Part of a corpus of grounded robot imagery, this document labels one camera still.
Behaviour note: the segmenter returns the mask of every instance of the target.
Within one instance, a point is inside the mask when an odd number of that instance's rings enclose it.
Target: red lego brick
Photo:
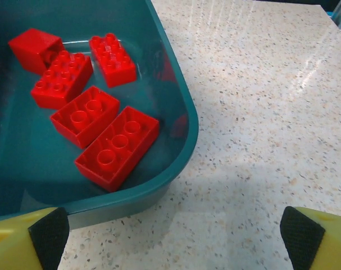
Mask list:
[[[93,37],[89,45],[108,87],[137,80],[135,63],[114,34],[108,33],[105,38]]]
[[[21,66],[28,71],[42,75],[65,50],[62,39],[52,34],[29,29],[8,42]]]
[[[30,94],[39,107],[60,109],[83,91],[92,74],[89,56],[61,51]]]
[[[114,192],[158,135],[158,120],[126,107],[75,160],[75,164],[85,177]]]
[[[116,117],[120,101],[92,86],[51,116],[55,128],[83,149]]]

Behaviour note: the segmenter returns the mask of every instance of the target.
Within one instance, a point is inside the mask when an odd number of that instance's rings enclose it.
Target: countertop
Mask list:
[[[320,6],[154,0],[199,116],[161,201],[71,231],[59,269],[292,269],[284,208],[341,215],[341,32]]]

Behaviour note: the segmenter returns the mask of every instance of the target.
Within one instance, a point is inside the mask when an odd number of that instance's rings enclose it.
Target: black rubber pad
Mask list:
[[[57,270],[69,236],[69,222],[64,208],[38,220],[28,228],[43,270]]]
[[[295,208],[287,206],[281,218],[280,233],[294,270],[309,270],[325,229]]]

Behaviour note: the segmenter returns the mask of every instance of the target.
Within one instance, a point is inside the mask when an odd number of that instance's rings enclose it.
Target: granite surface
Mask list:
[[[341,215],[341,32],[319,6],[154,0],[199,116],[165,197],[71,232],[59,269],[292,269],[285,206]]]

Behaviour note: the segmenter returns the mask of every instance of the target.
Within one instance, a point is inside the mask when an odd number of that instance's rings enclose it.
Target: plastic bin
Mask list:
[[[57,35],[70,52],[90,56],[88,40],[114,33],[137,65],[137,81],[108,88],[94,65],[92,85],[160,121],[160,135],[120,190],[84,178],[82,150],[55,130],[54,110],[30,91],[39,79],[21,68],[7,42],[28,28]],[[183,170],[198,136],[197,113],[159,18],[148,0],[0,1],[0,219],[63,206],[71,228],[140,212]]]

